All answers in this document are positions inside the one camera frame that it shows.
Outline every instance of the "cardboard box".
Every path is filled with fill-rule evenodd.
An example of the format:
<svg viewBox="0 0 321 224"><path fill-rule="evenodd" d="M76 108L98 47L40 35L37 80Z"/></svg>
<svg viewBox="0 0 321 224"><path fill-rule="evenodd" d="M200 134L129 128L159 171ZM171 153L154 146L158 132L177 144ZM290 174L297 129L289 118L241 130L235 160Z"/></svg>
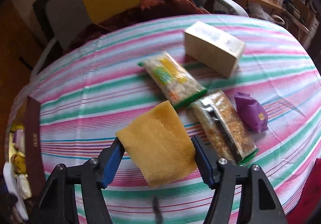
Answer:
<svg viewBox="0 0 321 224"><path fill-rule="evenodd" d="M243 55L245 43L213 26L198 21L184 31L186 54L230 77Z"/></svg>

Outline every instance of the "purple wrapped snack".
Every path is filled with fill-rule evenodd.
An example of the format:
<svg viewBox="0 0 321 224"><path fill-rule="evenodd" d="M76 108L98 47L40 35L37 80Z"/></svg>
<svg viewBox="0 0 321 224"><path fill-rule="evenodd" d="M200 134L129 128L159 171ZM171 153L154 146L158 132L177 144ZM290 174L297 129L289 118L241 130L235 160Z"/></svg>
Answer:
<svg viewBox="0 0 321 224"><path fill-rule="evenodd" d="M234 94L234 98L239 116L250 128L259 133L268 129L267 112L256 99L241 92Z"/></svg>

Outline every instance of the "striped tablecloth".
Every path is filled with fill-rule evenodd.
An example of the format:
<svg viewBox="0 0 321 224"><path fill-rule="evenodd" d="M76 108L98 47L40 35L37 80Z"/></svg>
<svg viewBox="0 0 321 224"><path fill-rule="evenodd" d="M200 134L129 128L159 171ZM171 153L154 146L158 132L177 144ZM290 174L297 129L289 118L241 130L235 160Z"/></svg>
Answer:
<svg viewBox="0 0 321 224"><path fill-rule="evenodd" d="M185 55L183 30L198 20L246 42L240 66L223 79ZM192 15L141 23L91 41L41 72L17 96L9 123L27 94L41 102L41 150L45 173L65 163L73 166L99 155L115 132L164 101L153 80L137 62L168 51L209 90L250 93L266 109L269 130L253 134L260 149L253 162L262 166L285 212L297 203L320 154L320 75L312 60L285 29L253 18ZM189 111L179 112L190 136L204 132ZM240 201L235 189L230 223ZM81 223L85 215L76 186ZM103 190L114 223L154 223L151 197L157 195L164 223L202 223L213 191L198 171L178 182L151 190L125 153L115 179Z"/></svg>

